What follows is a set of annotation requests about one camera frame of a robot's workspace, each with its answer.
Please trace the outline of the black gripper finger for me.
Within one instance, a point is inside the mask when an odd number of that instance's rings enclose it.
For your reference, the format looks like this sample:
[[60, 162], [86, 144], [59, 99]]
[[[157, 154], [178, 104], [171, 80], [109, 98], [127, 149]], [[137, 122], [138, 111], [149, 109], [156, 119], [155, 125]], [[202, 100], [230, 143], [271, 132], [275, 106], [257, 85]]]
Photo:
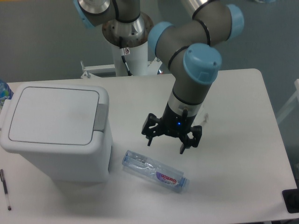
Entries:
[[180, 154], [183, 154], [186, 149], [197, 147], [202, 137], [202, 126], [192, 126], [185, 133], [179, 135], [182, 142], [180, 147]]
[[142, 135], [145, 135], [146, 139], [148, 139], [147, 146], [151, 145], [154, 137], [161, 136], [163, 133], [164, 127], [162, 120], [156, 115], [149, 113], [142, 126]]

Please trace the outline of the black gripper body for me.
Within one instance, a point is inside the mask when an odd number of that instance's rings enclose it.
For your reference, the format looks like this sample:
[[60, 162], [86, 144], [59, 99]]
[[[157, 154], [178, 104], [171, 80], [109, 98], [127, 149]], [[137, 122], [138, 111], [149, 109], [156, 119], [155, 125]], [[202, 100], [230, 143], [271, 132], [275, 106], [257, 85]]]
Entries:
[[186, 138], [188, 133], [192, 133], [197, 138], [199, 136], [199, 126], [192, 127], [195, 116], [192, 115], [192, 111], [186, 106], [179, 108], [178, 112], [175, 112], [167, 104], [161, 117], [161, 124], [165, 130], [165, 135]]

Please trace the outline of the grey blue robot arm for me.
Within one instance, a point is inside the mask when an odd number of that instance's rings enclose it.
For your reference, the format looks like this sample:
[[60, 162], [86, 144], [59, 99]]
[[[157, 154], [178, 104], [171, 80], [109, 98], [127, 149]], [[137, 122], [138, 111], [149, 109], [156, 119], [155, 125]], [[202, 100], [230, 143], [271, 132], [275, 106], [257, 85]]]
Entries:
[[218, 0], [185, 0], [191, 21], [181, 27], [170, 22], [153, 24], [138, 0], [76, 0], [74, 6], [87, 28], [102, 26], [105, 39], [115, 47], [118, 76], [144, 74], [145, 46], [175, 77], [162, 117], [149, 114], [142, 127], [148, 141], [166, 135], [179, 138], [180, 152], [197, 147], [202, 127], [193, 121], [216, 80], [222, 58], [214, 46], [238, 36], [244, 28], [239, 7]]

